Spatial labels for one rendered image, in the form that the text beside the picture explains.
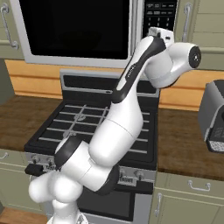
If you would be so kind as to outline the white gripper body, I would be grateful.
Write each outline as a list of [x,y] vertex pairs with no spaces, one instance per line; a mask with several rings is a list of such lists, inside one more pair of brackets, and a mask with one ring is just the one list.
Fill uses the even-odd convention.
[[163,38],[165,36],[165,29],[159,27],[150,27],[148,35]]

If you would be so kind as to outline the silver microwave oven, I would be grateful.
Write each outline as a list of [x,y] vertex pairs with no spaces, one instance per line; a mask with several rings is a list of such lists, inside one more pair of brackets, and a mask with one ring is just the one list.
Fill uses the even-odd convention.
[[174,29],[178,0],[10,0],[27,63],[124,68],[151,27]]

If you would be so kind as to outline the beige base cupboard door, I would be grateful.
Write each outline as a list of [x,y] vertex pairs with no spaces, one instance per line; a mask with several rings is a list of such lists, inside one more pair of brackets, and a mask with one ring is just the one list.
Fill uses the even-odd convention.
[[39,204],[32,201],[28,188],[30,178],[23,171],[0,168],[0,199],[5,207],[41,214]]
[[[156,217],[158,193],[163,197]],[[224,224],[224,199],[155,188],[149,224]]]

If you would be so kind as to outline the black and silver stove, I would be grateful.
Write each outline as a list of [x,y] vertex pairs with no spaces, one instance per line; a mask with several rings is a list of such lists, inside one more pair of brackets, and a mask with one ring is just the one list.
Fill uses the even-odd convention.
[[[62,69],[59,72],[63,101],[24,146],[31,179],[50,172],[48,158],[68,135],[89,142],[109,112],[110,97],[119,73]],[[78,207],[89,224],[149,224],[151,200],[158,163],[158,99],[146,78],[137,84],[137,99],[143,115],[138,138],[119,162],[126,177],[120,178],[113,192],[99,196],[84,189]],[[40,158],[38,164],[32,156]],[[139,180],[135,171],[144,173]]]

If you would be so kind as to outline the grey toaster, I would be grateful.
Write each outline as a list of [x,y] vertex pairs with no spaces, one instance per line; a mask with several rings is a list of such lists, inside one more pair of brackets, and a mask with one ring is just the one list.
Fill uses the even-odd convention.
[[211,152],[224,154],[224,80],[206,84],[198,122],[207,148]]

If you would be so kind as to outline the beige drawer front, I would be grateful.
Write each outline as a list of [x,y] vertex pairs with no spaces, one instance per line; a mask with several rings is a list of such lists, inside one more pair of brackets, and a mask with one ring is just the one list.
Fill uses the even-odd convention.
[[0,167],[15,166],[16,168],[25,168],[28,165],[26,155],[23,151],[0,149],[0,157],[5,152],[8,152],[9,156],[5,159],[0,159]]
[[[187,184],[188,180],[192,180],[193,186],[201,188],[204,188],[206,183],[211,183],[211,191],[195,191],[191,189],[190,186]],[[224,199],[224,181],[158,172],[155,187],[176,192],[205,195]]]

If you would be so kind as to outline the beige wall cupboard door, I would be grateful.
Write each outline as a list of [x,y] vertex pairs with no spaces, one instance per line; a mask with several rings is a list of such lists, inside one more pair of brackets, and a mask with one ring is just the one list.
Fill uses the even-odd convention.
[[224,71],[224,0],[178,0],[176,41],[182,41],[186,3],[192,4],[186,42],[198,45],[201,50],[199,69]]
[[[7,3],[10,9],[9,13],[5,14],[7,25],[10,31],[10,38],[12,41],[18,42],[19,48],[16,50],[16,49],[13,49],[10,45],[0,45],[0,59],[22,60],[24,58],[24,55],[22,52],[22,48],[20,46],[18,31],[17,31],[16,23],[14,21],[14,17],[12,13],[11,2],[10,0],[0,0],[0,7],[2,6],[3,3]],[[7,39],[5,31],[4,31],[4,25],[3,25],[1,13],[0,13],[0,39],[1,40]]]

